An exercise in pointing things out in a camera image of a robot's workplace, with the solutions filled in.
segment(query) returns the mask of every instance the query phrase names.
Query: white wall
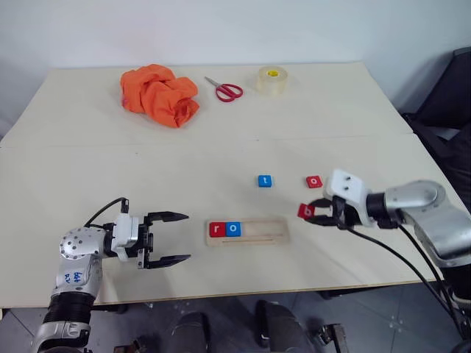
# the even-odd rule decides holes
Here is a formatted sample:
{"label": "white wall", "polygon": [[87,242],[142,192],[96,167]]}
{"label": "white wall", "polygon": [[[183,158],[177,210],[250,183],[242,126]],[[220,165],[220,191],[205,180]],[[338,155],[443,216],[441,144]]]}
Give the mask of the white wall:
{"label": "white wall", "polygon": [[55,67],[363,60],[413,110],[470,19],[470,0],[0,0],[0,136]]}

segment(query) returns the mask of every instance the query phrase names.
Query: orange cloth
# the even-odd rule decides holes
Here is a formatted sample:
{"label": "orange cloth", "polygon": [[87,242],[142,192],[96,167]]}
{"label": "orange cloth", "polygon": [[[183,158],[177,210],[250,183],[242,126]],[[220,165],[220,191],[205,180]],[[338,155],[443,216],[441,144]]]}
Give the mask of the orange cloth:
{"label": "orange cloth", "polygon": [[188,78],[175,78],[165,66],[151,64],[121,76],[123,107],[134,113],[146,113],[170,127],[181,127],[197,112],[199,105],[191,97],[198,87]]}

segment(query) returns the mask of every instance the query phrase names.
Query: blue letter block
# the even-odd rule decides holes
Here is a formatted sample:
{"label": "blue letter block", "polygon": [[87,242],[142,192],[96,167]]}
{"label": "blue letter block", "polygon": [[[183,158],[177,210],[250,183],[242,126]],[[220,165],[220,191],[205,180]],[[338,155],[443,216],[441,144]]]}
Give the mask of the blue letter block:
{"label": "blue letter block", "polygon": [[241,222],[227,222],[226,223],[226,237],[240,237],[242,236]]}
{"label": "blue letter block", "polygon": [[272,187],[272,177],[269,175],[259,175],[258,176],[258,186],[260,188],[271,188]]}

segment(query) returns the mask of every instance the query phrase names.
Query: scissors handle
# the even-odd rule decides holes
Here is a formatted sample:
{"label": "scissors handle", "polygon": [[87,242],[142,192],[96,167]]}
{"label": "scissors handle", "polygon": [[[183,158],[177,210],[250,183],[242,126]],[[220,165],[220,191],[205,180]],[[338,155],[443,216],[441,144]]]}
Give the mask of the scissors handle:
{"label": "scissors handle", "polygon": [[242,97],[244,91],[242,88],[230,83],[223,83],[216,87],[216,96],[220,101],[229,102]]}

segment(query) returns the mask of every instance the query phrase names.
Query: red scissors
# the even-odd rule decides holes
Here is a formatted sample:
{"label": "red scissors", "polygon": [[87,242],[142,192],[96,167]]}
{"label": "red scissors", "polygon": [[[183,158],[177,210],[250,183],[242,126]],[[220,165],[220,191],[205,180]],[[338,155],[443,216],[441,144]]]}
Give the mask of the red scissors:
{"label": "red scissors", "polygon": [[209,77],[205,78],[207,81],[209,81],[209,83],[216,86],[216,97],[218,97],[220,101],[233,101],[236,98],[241,98],[244,94],[244,91],[239,86],[231,85],[230,83],[218,83],[216,81],[213,81]]}

